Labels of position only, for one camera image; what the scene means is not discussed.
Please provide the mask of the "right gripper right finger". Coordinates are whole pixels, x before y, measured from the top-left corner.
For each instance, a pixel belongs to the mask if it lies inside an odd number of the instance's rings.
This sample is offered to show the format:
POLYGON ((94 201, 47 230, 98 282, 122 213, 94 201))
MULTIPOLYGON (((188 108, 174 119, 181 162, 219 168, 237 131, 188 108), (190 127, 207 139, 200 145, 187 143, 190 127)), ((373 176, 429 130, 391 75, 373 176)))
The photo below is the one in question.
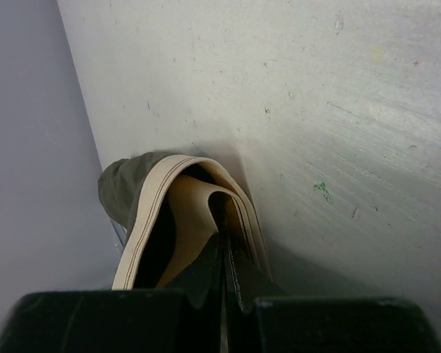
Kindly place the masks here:
POLYGON ((248 259, 240 241, 242 238, 226 225, 223 248, 225 283, 226 339, 229 352, 268 352, 263 329, 262 301, 282 297, 287 293, 263 274, 248 259))

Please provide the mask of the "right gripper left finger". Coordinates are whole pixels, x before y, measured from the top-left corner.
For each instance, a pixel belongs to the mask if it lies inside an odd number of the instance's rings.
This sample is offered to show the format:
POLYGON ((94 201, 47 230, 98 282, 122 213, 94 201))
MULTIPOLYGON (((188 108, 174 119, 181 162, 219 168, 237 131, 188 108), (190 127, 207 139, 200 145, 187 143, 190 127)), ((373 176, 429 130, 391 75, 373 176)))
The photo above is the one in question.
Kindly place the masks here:
POLYGON ((157 352, 220 351, 222 250, 220 235, 212 235, 196 260, 156 291, 157 352))

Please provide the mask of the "brown underwear beige waistband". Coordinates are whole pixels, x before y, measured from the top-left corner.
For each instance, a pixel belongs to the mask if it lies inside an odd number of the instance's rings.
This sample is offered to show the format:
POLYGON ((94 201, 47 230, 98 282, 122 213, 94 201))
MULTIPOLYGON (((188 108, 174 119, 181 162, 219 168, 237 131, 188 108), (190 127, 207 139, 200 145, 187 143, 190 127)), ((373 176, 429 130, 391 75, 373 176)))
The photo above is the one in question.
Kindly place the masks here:
POLYGON ((108 165, 97 187, 104 211, 126 231, 112 289, 166 286, 215 235, 234 238, 272 277, 254 204, 218 161, 148 152, 108 165))

